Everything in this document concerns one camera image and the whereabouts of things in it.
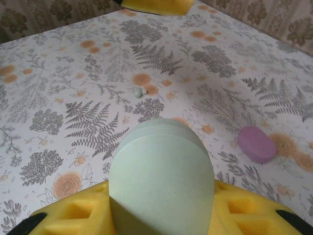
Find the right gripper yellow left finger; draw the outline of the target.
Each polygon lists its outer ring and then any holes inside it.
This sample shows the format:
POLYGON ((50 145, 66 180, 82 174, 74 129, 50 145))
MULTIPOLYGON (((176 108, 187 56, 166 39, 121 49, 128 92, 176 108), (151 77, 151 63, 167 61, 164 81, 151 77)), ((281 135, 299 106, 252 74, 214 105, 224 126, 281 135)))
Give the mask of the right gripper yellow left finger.
POLYGON ((115 235, 109 181, 45 206, 23 220, 10 235, 115 235))

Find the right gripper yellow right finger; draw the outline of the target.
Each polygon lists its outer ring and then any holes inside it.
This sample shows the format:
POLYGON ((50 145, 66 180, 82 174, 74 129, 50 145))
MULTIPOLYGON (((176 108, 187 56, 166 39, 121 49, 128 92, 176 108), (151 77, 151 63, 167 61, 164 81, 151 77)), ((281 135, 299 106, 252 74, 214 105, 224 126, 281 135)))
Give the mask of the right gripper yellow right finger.
POLYGON ((312 235, 313 227, 290 208, 215 180, 209 235, 312 235))

